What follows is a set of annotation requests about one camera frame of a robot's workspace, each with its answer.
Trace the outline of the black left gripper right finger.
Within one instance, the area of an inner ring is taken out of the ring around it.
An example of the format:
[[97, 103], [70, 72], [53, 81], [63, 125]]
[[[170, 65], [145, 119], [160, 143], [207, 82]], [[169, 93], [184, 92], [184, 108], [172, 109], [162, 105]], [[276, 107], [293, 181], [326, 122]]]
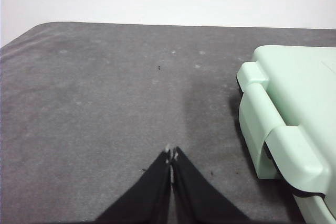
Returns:
[[251, 221], [201, 174], [176, 147], [171, 159], [174, 196], [180, 223], [247, 223]]

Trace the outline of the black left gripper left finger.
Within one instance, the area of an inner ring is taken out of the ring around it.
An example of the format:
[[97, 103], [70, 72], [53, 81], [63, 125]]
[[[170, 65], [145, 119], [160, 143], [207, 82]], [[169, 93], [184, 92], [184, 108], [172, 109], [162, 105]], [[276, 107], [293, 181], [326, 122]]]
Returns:
[[98, 223], [167, 223], [171, 152], [165, 148], [140, 179], [106, 209]]

